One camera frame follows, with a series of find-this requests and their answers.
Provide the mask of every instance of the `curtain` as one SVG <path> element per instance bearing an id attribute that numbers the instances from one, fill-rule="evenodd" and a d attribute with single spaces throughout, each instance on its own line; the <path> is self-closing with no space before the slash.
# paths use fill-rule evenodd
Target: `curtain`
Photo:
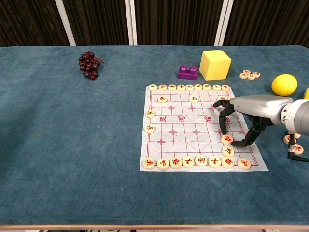
<path id="1" fill-rule="evenodd" d="M 135 0 L 138 45 L 214 45 L 223 0 Z"/>
<path id="2" fill-rule="evenodd" d="M 54 0 L 0 0 L 0 46 L 69 45 Z"/>
<path id="3" fill-rule="evenodd" d="M 124 0 L 63 0 L 76 45 L 129 45 Z"/>
<path id="4" fill-rule="evenodd" d="M 309 0 L 234 0 L 224 45 L 309 47 Z"/>

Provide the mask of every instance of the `stack of chess pieces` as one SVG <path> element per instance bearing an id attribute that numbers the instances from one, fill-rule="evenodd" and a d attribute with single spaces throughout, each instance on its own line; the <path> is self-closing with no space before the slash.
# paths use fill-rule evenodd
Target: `stack of chess pieces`
<path id="1" fill-rule="evenodd" d="M 239 74 L 239 78 L 242 79 L 242 80 L 250 80 L 250 81 L 254 81 L 255 79 L 259 78 L 261 76 L 261 74 L 259 72 L 253 72 L 251 73 L 250 70 L 248 69 L 244 69 L 242 71 L 241 74 Z"/>
<path id="2" fill-rule="evenodd" d="M 283 142 L 287 145 L 289 145 L 292 132 L 288 131 L 287 134 L 283 137 Z M 300 138 L 300 134 L 294 133 L 294 154 L 295 155 L 301 155 L 304 152 L 304 148 L 297 144 L 297 139 Z"/>

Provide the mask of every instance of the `yellow cube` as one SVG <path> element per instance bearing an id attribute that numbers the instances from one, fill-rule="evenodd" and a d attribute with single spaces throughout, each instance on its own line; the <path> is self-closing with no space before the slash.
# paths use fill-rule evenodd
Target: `yellow cube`
<path id="1" fill-rule="evenodd" d="M 309 88 L 305 91 L 304 99 L 309 99 Z"/>
<path id="2" fill-rule="evenodd" d="M 199 71 L 206 81 L 224 80 L 231 61 L 224 51 L 203 51 Z"/>

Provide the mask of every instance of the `table edge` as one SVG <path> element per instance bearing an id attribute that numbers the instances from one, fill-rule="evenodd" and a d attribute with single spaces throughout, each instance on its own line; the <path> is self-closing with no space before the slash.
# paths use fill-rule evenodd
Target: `table edge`
<path id="1" fill-rule="evenodd" d="M 213 225 L 0 225 L 0 230 L 89 230 L 89 229 L 309 229 L 309 225 L 213 224 Z"/>

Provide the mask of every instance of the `grape bunch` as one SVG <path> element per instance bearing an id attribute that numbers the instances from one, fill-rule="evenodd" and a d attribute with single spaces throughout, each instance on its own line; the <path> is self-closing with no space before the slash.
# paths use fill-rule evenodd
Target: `grape bunch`
<path id="1" fill-rule="evenodd" d="M 94 81 L 98 77 L 97 69 L 100 66 L 99 59 L 95 57 L 93 52 L 85 52 L 81 54 L 78 60 L 80 65 L 79 69 L 84 71 L 84 76 Z"/>

